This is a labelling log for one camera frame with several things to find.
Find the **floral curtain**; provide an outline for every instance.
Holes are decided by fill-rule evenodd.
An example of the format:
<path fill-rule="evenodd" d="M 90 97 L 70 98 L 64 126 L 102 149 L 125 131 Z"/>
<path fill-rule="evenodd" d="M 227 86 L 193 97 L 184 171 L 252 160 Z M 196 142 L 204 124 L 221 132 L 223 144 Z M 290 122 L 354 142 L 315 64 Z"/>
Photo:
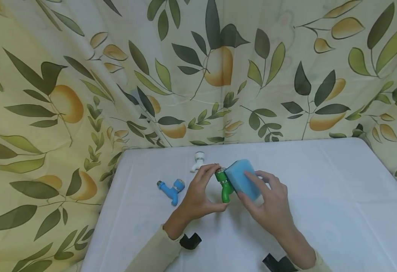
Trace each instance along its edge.
<path fill-rule="evenodd" d="M 78 271 L 126 149 L 342 137 L 397 179 L 397 1 L 0 0 L 0 272 Z"/>

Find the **sponge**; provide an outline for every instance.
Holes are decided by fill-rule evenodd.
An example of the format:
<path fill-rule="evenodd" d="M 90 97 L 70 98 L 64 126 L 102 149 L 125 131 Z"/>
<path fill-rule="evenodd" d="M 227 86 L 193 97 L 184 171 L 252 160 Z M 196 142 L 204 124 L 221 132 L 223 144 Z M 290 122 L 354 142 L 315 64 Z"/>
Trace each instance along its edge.
<path fill-rule="evenodd" d="M 253 166 L 247 159 L 235 161 L 224 172 L 235 189 L 235 192 L 243 192 L 248 195 L 252 201 L 255 201 L 261 195 L 261 192 L 259 188 L 246 177 L 244 171 L 255 175 Z"/>

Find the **black clip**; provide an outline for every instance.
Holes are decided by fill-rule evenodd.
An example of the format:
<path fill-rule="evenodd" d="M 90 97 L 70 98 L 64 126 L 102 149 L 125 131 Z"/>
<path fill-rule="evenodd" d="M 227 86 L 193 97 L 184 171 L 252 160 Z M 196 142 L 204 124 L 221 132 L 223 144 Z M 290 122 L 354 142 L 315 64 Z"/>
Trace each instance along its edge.
<path fill-rule="evenodd" d="M 201 243 L 201 241 L 202 239 L 199 235 L 194 232 L 191 238 L 188 238 L 188 236 L 184 234 L 180 240 L 180 245 L 185 249 L 193 250 Z"/>
<path fill-rule="evenodd" d="M 271 272 L 295 272 L 297 269 L 291 263 L 291 261 L 287 257 L 283 257 L 280 261 L 277 261 L 271 254 L 264 258 L 262 261 L 269 271 Z"/>

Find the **sleeve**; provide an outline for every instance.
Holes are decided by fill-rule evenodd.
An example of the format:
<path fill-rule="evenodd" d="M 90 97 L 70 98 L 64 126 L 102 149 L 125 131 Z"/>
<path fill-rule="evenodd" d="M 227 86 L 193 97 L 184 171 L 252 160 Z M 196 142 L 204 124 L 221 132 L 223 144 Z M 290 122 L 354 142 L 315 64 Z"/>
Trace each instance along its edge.
<path fill-rule="evenodd" d="M 163 272 L 178 257 L 182 237 L 183 234 L 176 240 L 171 240 L 162 226 L 159 227 L 125 272 Z"/>
<path fill-rule="evenodd" d="M 310 268 L 310 269 L 302 270 L 301 268 L 299 268 L 295 264 L 293 264 L 293 263 L 292 264 L 294 265 L 294 267 L 296 269 L 298 269 L 301 272 L 332 272 L 330 267 L 328 267 L 327 264 L 324 262 L 324 260 L 322 260 L 321 255 L 319 255 L 319 253 L 316 250 L 315 250 L 315 255 L 316 255 L 315 266 Z"/>

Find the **right hand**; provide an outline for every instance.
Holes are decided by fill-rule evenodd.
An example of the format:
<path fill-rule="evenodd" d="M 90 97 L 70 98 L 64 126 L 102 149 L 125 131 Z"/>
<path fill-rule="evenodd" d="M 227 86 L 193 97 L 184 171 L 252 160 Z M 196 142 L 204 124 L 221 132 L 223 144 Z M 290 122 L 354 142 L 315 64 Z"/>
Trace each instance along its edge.
<path fill-rule="evenodd" d="M 256 171 L 256 175 L 245 172 L 262 193 L 264 203 L 256 206 L 250 198 L 242 193 L 238 197 L 254 220 L 274 237 L 282 238 L 296 232 L 296 227 L 289 209 L 288 187 L 273 174 Z"/>

